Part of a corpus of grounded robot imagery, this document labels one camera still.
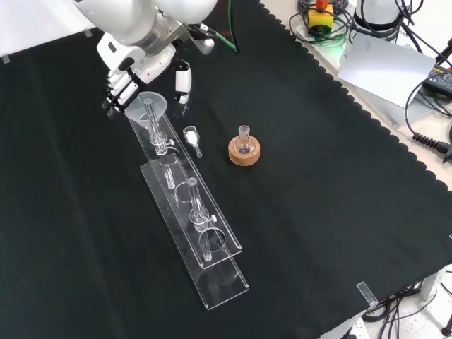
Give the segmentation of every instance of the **white table surface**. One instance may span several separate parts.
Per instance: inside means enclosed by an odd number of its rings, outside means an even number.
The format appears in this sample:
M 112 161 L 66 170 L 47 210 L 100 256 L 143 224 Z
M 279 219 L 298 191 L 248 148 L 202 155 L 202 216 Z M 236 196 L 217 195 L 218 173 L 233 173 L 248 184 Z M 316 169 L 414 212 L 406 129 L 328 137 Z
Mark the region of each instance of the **white table surface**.
M 93 27 L 72 0 L 0 0 L 0 56 Z
M 287 27 L 290 16 L 297 12 L 297 0 L 260 1 L 270 11 L 270 13 L 276 16 L 277 19 L 281 20 L 282 24 Z M 425 1 L 422 11 L 413 17 L 416 25 L 412 29 L 423 39 L 431 42 L 435 48 L 442 50 L 446 47 L 448 40 L 452 37 L 452 31 L 450 27 L 449 29 L 441 29 L 438 27 L 439 23 L 450 25 L 450 18 L 449 20 L 447 18 L 447 13 L 450 13 L 450 11 L 445 11 L 443 6 L 438 6 L 439 3 L 444 3 L 445 6 L 452 10 L 452 1 Z M 336 78 L 338 74 L 338 58 L 340 57 L 340 52 L 338 53 L 337 49 L 331 50 L 327 47 L 320 47 L 317 50 L 310 44 L 304 44 L 304 47 L 306 47 L 309 52 L 314 55 L 314 58 L 321 63 L 327 73 L 332 74 Z M 425 54 L 434 56 L 434 53 L 427 52 L 426 47 L 422 49 Z M 355 98 L 355 101 L 360 103 L 361 106 L 363 106 L 363 109 L 369 111 L 372 117 L 378 119 L 382 126 L 387 127 L 391 131 L 391 134 L 397 136 L 400 142 L 408 147 L 410 152 L 416 154 L 417 159 L 423 162 L 429 171 L 435 173 L 438 180 L 441 180 L 447 184 L 449 190 L 452 189 L 452 163 L 447 162 L 446 164 L 443 164 L 443 157 L 441 154 L 432 152 L 429 148 L 425 148 L 423 145 L 411 140 L 412 134 L 405 126 L 401 128 L 392 126 L 387 118 L 385 118 L 384 112 L 385 109 L 393 108 L 391 106 L 392 104 L 388 103 L 390 105 L 383 107 L 382 105 L 376 105 L 372 100 L 373 97 L 369 96 L 366 92 L 356 89 L 352 85 L 344 83 L 344 81 L 341 81 L 340 79 L 336 78 L 336 80 L 343 83 L 343 86 L 350 91 L 350 94 Z M 417 109 L 427 109 L 423 107 L 422 104 L 414 101 L 410 105 L 410 109 L 413 109 L 413 105 L 415 105 Z M 450 127 L 452 126 L 452 119 L 447 119 L 446 117 L 438 114 L 432 114 L 411 125 L 413 129 L 420 134 L 427 135 L 430 138 L 435 138 L 440 141 L 449 142 L 448 133 Z

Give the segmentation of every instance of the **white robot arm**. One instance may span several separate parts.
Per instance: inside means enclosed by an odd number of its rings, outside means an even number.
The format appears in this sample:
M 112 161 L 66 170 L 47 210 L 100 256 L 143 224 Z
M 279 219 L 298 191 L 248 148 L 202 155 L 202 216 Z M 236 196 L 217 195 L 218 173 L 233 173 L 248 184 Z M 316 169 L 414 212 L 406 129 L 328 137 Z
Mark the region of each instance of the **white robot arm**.
M 122 112 L 172 62 L 176 47 L 189 39 L 184 24 L 204 20 L 217 0 L 73 0 L 77 9 L 105 32 L 97 50 L 110 69 L 102 104 L 109 116 Z M 190 65 L 177 61 L 176 99 L 191 90 Z

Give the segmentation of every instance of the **test tube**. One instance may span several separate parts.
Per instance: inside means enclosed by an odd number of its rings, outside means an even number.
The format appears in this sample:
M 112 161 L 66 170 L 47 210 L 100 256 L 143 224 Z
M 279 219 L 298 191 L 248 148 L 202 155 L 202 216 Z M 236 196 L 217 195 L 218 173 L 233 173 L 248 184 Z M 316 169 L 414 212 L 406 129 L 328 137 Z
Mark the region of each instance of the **test tube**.
M 203 232 L 208 227 L 209 214 L 201 202 L 201 197 L 199 195 L 198 180 L 196 178 L 189 178 L 187 180 L 189 185 L 191 205 L 193 207 L 193 217 L 195 224 L 195 229 L 200 232 L 199 235 L 199 246 L 203 252 L 203 257 L 205 261 L 212 260 L 212 251 L 210 250 L 209 236 L 207 232 Z
M 167 180 L 168 189 L 174 189 L 176 184 L 174 183 L 174 178 L 172 177 L 171 168 L 168 165 L 167 155 L 162 155 L 161 164 L 163 166 L 163 172 L 165 173 L 165 179 Z
M 201 203 L 201 197 L 199 195 L 198 180 L 196 178 L 189 178 L 187 184 L 189 185 L 191 206 L 193 208 L 194 217 L 199 221 L 203 218 L 207 221 L 208 218 L 205 216 L 203 204 Z
M 155 152 L 158 155 L 165 154 L 167 151 L 167 136 L 166 134 L 160 132 L 158 128 L 158 120 L 155 115 L 155 108 L 153 101 L 151 99 L 146 99 L 143 102 L 146 113 L 148 113 L 150 130 L 149 130 L 149 139 L 150 142 L 155 147 Z

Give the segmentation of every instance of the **black tablecloth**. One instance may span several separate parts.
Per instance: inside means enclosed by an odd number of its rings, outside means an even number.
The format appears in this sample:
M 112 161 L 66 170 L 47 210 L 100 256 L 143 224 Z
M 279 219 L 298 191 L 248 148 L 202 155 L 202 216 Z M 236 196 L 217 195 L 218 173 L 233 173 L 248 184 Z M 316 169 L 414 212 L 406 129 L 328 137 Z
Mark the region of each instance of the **black tablecloth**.
M 241 52 L 190 44 L 190 112 L 174 69 L 149 88 L 244 251 L 251 289 L 206 311 L 139 166 L 125 119 L 100 111 L 107 70 L 79 34 L 0 65 L 2 338 L 316 338 L 452 262 L 451 196 L 255 0 L 235 1 Z M 227 158 L 241 124 L 261 142 Z

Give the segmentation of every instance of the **clear acrylic stand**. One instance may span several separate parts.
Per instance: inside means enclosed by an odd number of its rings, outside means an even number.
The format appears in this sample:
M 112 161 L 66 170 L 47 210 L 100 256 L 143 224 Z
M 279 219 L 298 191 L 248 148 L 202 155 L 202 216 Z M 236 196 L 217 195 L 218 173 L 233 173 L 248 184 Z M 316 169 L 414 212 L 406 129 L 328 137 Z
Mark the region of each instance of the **clear acrylic stand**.
M 233 256 L 242 251 L 181 140 L 160 94 L 141 93 L 126 116 L 149 160 L 141 167 L 207 309 L 249 289 Z

